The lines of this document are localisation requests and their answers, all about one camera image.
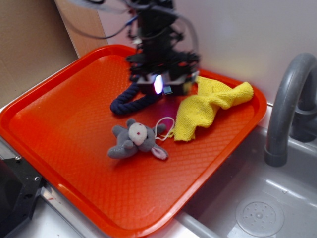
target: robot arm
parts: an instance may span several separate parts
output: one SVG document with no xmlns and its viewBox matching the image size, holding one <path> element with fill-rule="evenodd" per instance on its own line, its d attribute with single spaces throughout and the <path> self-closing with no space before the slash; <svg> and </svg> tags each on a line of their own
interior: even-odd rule
<svg viewBox="0 0 317 238">
<path fill-rule="evenodd" d="M 104 4 L 106 0 L 70 1 L 84 7 L 108 9 Z M 137 45 L 136 54 L 126 58 L 130 63 L 130 80 L 136 82 L 141 92 L 147 95 L 162 92 L 171 95 L 186 95 L 198 74 L 200 61 L 197 55 L 197 36 L 190 21 L 174 11 L 172 0 L 119 1 L 129 8 L 129 13 L 133 16 L 125 26 L 131 26 L 135 19 L 138 25 L 136 36 L 131 36 L 131 30 L 128 34 L 131 39 L 137 37 L 140 42 Z M 177 32 L 172 26 L 178 18 L 184 20 L 191 29 L 194 42 L 193 52 L 179 52 L 174 49 L 176 43 L 184 38 L 183 34 Z"/>
</svg>

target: purple light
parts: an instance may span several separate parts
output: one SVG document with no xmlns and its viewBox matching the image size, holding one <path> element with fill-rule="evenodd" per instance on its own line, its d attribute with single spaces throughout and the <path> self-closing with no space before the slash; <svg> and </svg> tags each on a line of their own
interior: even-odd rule
<svg viewBox="0 0 317 238">
<path fill-rule="evenodd" d="M 163 79 L 162 75 L 158 75 L 154 81 L 154 89 L 156 94 L 160 94 L 163 91 Z"/>
</svg>

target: black bracket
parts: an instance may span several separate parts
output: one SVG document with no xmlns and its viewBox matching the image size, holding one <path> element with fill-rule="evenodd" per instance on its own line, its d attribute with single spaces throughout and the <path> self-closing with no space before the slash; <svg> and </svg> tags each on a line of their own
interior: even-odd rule
<svg viewBox="0 0 317 238">
<path fill-rule="evenodd" d="M 0 238 L 32 219 L 44 180 L 20 156 L 0 159 Z"/>
</svg>

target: plush toy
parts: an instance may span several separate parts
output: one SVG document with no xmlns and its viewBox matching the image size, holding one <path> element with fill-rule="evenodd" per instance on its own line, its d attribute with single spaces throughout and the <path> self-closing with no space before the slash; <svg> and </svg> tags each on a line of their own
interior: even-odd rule
<svg viewBox="0 0 317 238">
<path fill-rule="evenodd" d="M 165 160 L 168 153 L 156 145 L 156 133 L 158 134 L 166 130 L 165 124 L 159 124 L 154 128 L 150 128 L 134 119 L 127 121 L 127 127 L 116 125 L 112 129 L 112 133 L 117 138 L 117 145 L 108 150 L 108 156 L 113 159 L 124 159 L 135 155 L 139 150 L 143 152 L 151 151 L 152 154 Z"/>
</svg>

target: tray rim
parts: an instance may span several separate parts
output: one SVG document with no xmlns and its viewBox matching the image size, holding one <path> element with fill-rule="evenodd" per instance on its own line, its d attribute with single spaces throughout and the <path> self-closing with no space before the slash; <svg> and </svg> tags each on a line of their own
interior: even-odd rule
<svg viewBox="0 0 317 238">
<path fill-rule="evenodd" d="M 59 192 L 61 192 L 67 199 L 70 200 L 76 207 L 87 206 L 90 203 L 87 199 L 85 199 L 81 194 L 76 192 L 76 189 L 72 187 L 63 177 L 61 177 L 56 171 L 51 171 L 47 169 L 46 166 L 41 164 L 40 162 L 43 161 L 31 148 L 29 148 L 23 141 L 19 140 L 14 134 L 10 133 L 8 125 L 10 120 L 14 117 L 16 113 L 20 110 L 25 108 L 27 105 L 31 104 L 33 101 L 41 97 L 42 95 L 49 92 L 52 88 L 56 87 L 57 85 L 61 84 L 65 80 L 68 79 L 67 75 L 73 75 L 78 72 L 81 67 L 87 66 L 90 62 L 95 61 L 96 59 L 108 55 L 119 55 L 119 56 L 127 56 L 128 54 L 133 54 L 134 49 L 123 46 L 123 45 L 108 45 L 104 47 L 100 47 L 87 55 L 83 56 L 82 58 L 76 60 L 75 62 L 71 63 L 64 69 L 60 70 L 56 74 L 52 75 L 51 77 L 44 80 L 42 83 L 36 85 L 34 88 L 26 92 L 25 94 L 18 97 L 16 100 L 12 101 L 7 107 L 5 107 L 2 112 L 0 112 L 0 135 L 9 143 L 18 153 L 20 153 L 24 158 L 35 158 L 32 159 L 32 165 L 38 171 L 45 171 L 45 178 L 50 181 L 52 178 L 56 176 L 59 178 L 58 180 L 62 182 L 62 184 L 67 186 L 58 186 L 58 184 L 53 184 Z M 213 72 L 209 72 L 207 70 L 200 69 L 200 75 L 207 78 L 212 78 L 215 80 L 219 80 L 227 85 L 234 85 L 237 86 L 242 82 L 222 76 Z M 190 187 L 183 193 L 181 196 L 182 199 L 178 199 L 168 210 L 165 214 L 157 220 L 154 224 L 150 224 L 144 226 L 142 229 L 136 230 L 125 230 L 118 227 L 114 222 L 109 221 L 112 223 L 110 225 L 105 225 L 104 217 L 101 217 L 98 211 L 92 211 L 91 209 L 84 209 L 83 212 L 89 219 L 94 217 L 93 222 L 106 234 L 115 236 L 115 237 L 122 237 L 122 238 L 136 238 L 136 237 L 143 237 L 147 236 L 159 228 L 163 227 L 169 220 L 171 220 L 176 213 L 185 205 L 185 203 L 194 195 L 196 192 L 212 175 L 215 173 L 217 168 L 226 160 L 226 158 L 236 149 L 236 147 L 244 140 L 245 137 L 256 127 L 258 122 L 265 116 L 266 113 L 266 98 L 263 93 L 257 89 L 256 87 L 252 86 L 254 90 L 253 96 L 253 104 L 258 105 L 258 110 L 255 112 L 255 115 L 249 120 L 247 125 L 236 135 L 230 143 L 222 150 L 220 154 L 218 154 L 212 164 L 208 166 L 205 171 L 200 174 L 200 176 L 196 179 L 194 183 L 191 184 Z"/>
</svg>

